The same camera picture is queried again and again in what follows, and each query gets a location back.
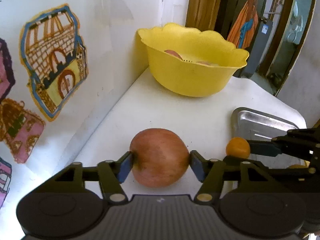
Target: white wall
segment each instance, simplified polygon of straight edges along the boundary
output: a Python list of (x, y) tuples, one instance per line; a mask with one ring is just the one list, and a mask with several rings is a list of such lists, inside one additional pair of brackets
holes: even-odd
[(320, 2), (315, 11), (308, 36), (296, 63), (277, 98), (295, 108), (311, 128), (320, 119)]
[[(80, 21), (87, 47), (89, 75), (53, 122), (45, 120), (26, 87), (28, 74), (20, 62), (19, 35), (34, 15), (68, 3)], [(73, 161), (95, 128), (148, 65), (136, 37), (139, 28), (165, 21), (185, 24), (188, 0), (2, 0), (0, 37), (12, 56), (16, 84), (8, 98), (23, 100), (26, 109), (46, 121), (46, 127), (26, 164), (16, 164), (0, 142), (0, 156), (11, 163), (10, 192), (0, 210), (3, 239), (20, 239), (15, 217), (18, 201), (54, 172)]]
[(163, 0), (161, 25), (169, 22), (185, 26), (189, 0)]

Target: blue cloth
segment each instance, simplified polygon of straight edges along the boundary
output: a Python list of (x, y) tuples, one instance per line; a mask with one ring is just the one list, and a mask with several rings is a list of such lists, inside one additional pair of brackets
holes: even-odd
[(253, 25), (253, 19), (251, 19), (248, 22), (245, 22), (244, 25), (242, 25), (241, 30), (240, 30), (240, 41), (239, 41), (239, 47), (238, 47), (239, 49), (242, 48), (245, 34), (248, 30), (250, 30), (252, 28), (252, 25)]

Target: drawing of castle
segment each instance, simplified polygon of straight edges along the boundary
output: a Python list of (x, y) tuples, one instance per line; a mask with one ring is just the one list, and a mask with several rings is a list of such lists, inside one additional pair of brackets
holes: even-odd
[(80, 25), (68, 5), (26, 23), (20, 41), (32, 96), (53, 121), (77, 87), (87, 78), (86, 48)]

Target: child's drawing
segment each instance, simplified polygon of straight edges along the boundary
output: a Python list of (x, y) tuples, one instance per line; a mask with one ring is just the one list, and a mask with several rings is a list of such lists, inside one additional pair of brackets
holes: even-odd
[(0, 38), (0, 102), (8, 95), (15, 82), (7, 43)]
[(20, 103), (6, 98), (0, 105), (0, 140), (5, 141), (15, 162), (25, 163), (44, 130), (45, 123)]
[(0, 208), (9, 193), (9, 184), (11, 181), (12, 166), (0, 158)]
[(80, 24), (68, 5), (42, 13), (22, 30), (20, 53), (28, 86), (39, 109), (53, 121), (87, 78)]

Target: hanging cloth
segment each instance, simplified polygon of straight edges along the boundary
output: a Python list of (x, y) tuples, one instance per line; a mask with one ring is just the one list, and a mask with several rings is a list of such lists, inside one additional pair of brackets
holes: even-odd
[(227, 40), (237, 48), (245, 49), (250, 46), (254, 32), (258, 26), (258, 15), (255, 8), (256, 0), (248, 0), (233, 25)]

